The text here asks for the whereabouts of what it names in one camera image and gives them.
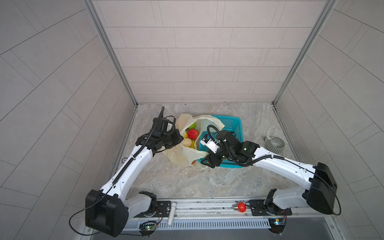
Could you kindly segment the red apple toy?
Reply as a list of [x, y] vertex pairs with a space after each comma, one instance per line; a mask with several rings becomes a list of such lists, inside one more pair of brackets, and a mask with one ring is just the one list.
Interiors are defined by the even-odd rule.
[[199, 134], [200, 134], [199, 131], [197, 131], [196, 129], [191, 129], [188, 132], [188, 138], [191, 140], [196, 140]]

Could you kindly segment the green bumpy fruit toy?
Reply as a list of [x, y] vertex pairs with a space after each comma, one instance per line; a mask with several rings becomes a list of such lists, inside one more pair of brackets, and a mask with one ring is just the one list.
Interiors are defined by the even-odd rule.
[[192, 130], [192, 129], [195, 129], [197, 126], [196, 123], [193, 123], [191, 126], [188, 127], [188, 130]]

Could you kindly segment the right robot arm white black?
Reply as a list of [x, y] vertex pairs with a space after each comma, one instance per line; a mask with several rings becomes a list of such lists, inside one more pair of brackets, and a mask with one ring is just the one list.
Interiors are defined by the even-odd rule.
[[325, 164], [314, 166], [287, 159], [256, 143], [240, 142], [228, 131], [207, 133], [200, 143], [208, 148], [209, 153], [201, 160], [202, 165], [215, 168], [228, 160], [242, 168], [267, 169], [298, 184], [292, 189], [270, 190], [260, 207], [270, 215], [282, 215], [291, 208], [299, 207], [310, 207], [319, 213], [333, 215], [335, 205], [340, 204], [336, 195], [337, 183]]

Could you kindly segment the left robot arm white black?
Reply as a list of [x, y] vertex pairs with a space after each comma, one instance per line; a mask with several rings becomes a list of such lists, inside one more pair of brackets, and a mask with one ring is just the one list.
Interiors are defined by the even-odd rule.
[[91, 190], [85, 199], [85, 225], [101, 233], [117, 237], [127, 221], [137, 215], [152, 216], [157, 212], [155, 194], [141, 191], [125, 203], [126, 196], [145, 165], [161, 150], [183, 141], [173, 116], [154, 118], [149, 133], [140, 136], [127, 161], [101, 187]]

